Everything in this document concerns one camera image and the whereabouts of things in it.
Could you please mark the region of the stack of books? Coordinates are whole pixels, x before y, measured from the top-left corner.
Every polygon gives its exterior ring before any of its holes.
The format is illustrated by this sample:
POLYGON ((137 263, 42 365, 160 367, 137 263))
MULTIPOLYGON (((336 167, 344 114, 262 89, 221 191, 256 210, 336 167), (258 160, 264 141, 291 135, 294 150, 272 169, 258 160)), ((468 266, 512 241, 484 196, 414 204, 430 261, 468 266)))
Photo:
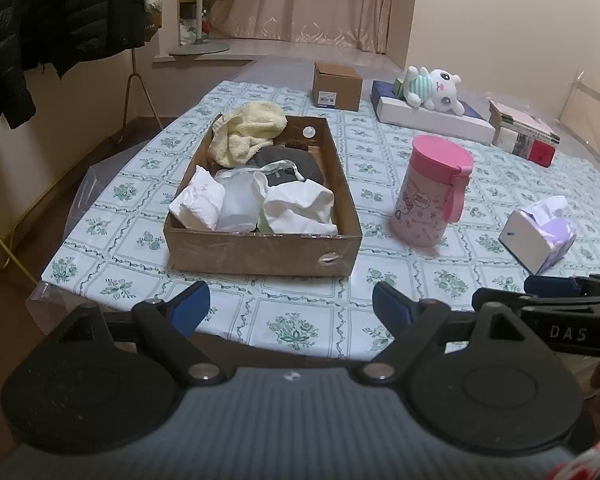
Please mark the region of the stack of books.
POLYGON ((489 110, 494 146, 544 168, 552 164, 560 136, 543 119, 494 100, 489 110))

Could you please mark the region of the pale yellow towel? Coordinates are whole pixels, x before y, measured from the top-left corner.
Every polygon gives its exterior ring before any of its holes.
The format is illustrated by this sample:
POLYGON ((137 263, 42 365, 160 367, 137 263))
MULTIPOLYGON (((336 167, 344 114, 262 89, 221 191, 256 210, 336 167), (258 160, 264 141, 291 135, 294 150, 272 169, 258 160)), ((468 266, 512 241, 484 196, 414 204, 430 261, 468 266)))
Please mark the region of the pale yellow towel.
POLYGON ((272 146, 286 125, 286 115, 278 104, 248 102, 212 122, 208 155, 223 168, 245 165, 261 148, 272 146))

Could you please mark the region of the black jacket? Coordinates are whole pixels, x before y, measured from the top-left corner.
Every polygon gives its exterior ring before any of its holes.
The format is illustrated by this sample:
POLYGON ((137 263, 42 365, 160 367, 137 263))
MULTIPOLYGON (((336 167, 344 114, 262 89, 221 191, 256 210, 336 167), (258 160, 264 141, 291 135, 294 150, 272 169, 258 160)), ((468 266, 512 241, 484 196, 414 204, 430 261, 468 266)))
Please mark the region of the black jacket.
POLYGON ((145 0, 0 0, 0 120, 18 128, 36 113, 26 73, 109 58, 145 42, 145 0))

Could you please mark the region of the open brown cardboard tray box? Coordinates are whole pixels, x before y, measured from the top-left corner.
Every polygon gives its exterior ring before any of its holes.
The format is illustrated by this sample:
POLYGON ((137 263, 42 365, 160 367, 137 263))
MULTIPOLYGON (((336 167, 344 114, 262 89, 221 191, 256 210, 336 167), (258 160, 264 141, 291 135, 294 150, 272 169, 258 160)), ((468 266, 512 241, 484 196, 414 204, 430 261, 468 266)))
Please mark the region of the open brown cardboard tray box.
POLYGON ((337 145, 325 118, 289 116, 277 144, 303 141, 315 156, 324 185, 335 195, 332 210, 338 233, 263 234, 195 231, 186 229, 173 214, 163 226, 169 263, 174 270, 189 273, 309 276, 343 278, 351 274, 362 242, 346 175, 337 145))

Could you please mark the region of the white plush cat toy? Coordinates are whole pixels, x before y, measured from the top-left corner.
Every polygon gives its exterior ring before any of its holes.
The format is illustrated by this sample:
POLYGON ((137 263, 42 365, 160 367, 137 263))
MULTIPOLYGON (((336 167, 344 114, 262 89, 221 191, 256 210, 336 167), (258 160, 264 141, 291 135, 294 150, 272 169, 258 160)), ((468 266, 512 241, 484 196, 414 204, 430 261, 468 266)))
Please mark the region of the white plush cat toy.
POLYGON ((457 99, 461 83, 460 75, 446 70, 437 68, 430 72, 426 67, 410 66, 404 76, 396 78, 392 91, 411 107, 463 116, 465 107, 457 99))

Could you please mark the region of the pink Hello Kitty cup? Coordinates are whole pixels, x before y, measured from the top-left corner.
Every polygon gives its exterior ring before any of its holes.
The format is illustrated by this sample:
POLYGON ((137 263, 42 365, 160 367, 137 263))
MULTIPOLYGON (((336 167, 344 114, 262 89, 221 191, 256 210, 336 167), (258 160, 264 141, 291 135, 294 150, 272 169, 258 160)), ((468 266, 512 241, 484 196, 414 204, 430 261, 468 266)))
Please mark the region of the pink Hello Kitty cup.
POLYGON ((462 216, 472 170, 466 148, 430 134, 415 136, 390 217, 392 232, 411 246, 436 246, 462 216))

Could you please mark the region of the grey white fabric hat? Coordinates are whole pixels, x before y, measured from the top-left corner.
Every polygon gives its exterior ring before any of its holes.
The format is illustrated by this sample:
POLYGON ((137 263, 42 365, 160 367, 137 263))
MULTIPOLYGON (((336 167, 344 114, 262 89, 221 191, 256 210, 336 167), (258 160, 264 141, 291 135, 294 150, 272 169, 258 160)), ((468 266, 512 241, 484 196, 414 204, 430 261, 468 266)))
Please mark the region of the grey white fabric hat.
POLYGON ((308 151, 300 148, 266 146, 251 157, 247 165, 260 168, 265 173, 269 186, 304 180, 324 183, 316 159, 308 151))

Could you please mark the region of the white cloth pile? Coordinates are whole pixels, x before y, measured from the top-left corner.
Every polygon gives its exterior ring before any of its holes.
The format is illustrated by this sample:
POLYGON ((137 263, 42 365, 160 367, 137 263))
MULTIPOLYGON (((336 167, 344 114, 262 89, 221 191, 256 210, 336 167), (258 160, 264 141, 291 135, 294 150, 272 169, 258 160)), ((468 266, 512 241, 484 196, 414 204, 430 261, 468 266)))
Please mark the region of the white cloth pile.
POLYGON ((335 195, 312 180, 269 186, 258 167, 218 171, 214 180, 225 188, 216 229, 219 232, 335 236, 335 195))

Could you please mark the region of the white flat box blue top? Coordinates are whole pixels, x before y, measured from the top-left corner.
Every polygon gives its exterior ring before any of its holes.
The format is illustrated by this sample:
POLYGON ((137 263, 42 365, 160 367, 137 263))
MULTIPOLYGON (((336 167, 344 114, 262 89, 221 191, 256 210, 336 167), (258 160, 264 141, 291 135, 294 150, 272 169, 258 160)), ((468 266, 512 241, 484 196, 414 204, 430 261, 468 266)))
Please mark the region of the white flat box blue top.
POLYGON ((421 107, 415 110, 398 99, 390 82, 374 80, 370 89, 370 102, 376 116, 384 124, 452 136, 489 145, 495 136, 494 127, 468 103, 462 102, 465 114, 442 113, 421 107))

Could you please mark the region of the purple tissue pack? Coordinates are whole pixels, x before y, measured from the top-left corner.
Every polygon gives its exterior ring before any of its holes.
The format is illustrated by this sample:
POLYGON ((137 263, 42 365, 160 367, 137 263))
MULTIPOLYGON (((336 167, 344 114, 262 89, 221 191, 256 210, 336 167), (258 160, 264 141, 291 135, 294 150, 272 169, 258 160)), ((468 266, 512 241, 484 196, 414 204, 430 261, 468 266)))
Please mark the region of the purple tissue pack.
POLYGON ((498 240, 530 274, 541 274, 564 258, 577 239, 576 227, 566 217, 568 209, 562 195, 517 208, 498 240))

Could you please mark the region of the white pink small towel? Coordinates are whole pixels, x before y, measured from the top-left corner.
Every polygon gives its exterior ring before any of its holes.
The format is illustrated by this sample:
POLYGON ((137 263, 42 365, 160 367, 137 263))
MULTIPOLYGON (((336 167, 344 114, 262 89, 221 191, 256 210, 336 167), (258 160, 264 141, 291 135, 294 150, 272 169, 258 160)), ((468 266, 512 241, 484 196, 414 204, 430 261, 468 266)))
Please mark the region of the white pink small towel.
POLYGON ((225 188, 204 167, 197 166, 183 191, 172 200, 169 211, 186 229, 214 231, 219 223, 225 188))

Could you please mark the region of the small closed cardboard box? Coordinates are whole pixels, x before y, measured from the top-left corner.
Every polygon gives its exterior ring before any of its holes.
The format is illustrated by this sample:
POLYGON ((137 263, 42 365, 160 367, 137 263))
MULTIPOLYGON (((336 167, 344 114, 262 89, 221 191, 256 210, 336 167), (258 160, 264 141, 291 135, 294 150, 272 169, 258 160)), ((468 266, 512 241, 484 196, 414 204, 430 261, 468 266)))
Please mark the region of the small closed cardboard box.
POLYGON ((357 112, 362 85, 362 77, 352 67, 314 64, 312 98, 316 107, 357 112))

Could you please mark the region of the beige curtain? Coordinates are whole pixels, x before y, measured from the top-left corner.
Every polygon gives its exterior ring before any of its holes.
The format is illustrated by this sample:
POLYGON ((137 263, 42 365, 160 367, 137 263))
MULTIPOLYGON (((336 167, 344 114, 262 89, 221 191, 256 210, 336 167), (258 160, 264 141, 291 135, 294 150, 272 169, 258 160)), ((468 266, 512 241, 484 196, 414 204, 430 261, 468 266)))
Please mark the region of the beige curtain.
POLYGON ((239 39, 384 53, 391 0, 212 0, 211 27, 239 39))

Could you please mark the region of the green floral tablecloth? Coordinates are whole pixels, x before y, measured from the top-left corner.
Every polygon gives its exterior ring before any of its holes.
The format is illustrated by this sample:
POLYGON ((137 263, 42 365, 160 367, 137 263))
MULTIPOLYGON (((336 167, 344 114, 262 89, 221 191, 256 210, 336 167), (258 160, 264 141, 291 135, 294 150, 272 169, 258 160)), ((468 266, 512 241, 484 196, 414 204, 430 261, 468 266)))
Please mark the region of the green floral tablecloth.
MULTIPOLYGON (((46 266, 46 283, 104 307, 128 310, 147 298, 170 299, 193 281, 174 271, 163 233, 166 212, 211 119, 252 100, 312 116, 301 91, 224 81, 167 126, 111 181, 46 266)), ((526 270, 500 243, 509 214, 553 195, 568 200, 577 239, 552 267, 557 276, 600 274, 600 173, 557 155, 547 168, 498 148, 469 143, 475 170, 459 222, 433 252, 411 248, 389 229, 414 132, 378 122, 370 104, 324 110, 362 228, 347 278, 211 275, 209 314, 200 330, 238 344, 323 358, 367 359, 390 334, 374 315, 372 290, 387 282, 412 298, 432 297, 456 310, 479 287, 518 292, 526 270)))

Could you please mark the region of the standing fan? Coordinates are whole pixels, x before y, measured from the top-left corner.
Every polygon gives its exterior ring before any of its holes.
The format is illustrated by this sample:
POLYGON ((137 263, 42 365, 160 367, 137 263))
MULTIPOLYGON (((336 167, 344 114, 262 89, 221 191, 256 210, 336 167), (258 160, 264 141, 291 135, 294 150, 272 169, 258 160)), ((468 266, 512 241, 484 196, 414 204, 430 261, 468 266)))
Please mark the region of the standing fan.
POLYGON ((171 50, 174 58, 219 54, 230 50, 225 42, 211 38, 206 0, 176 0, 178 41, 171 50))

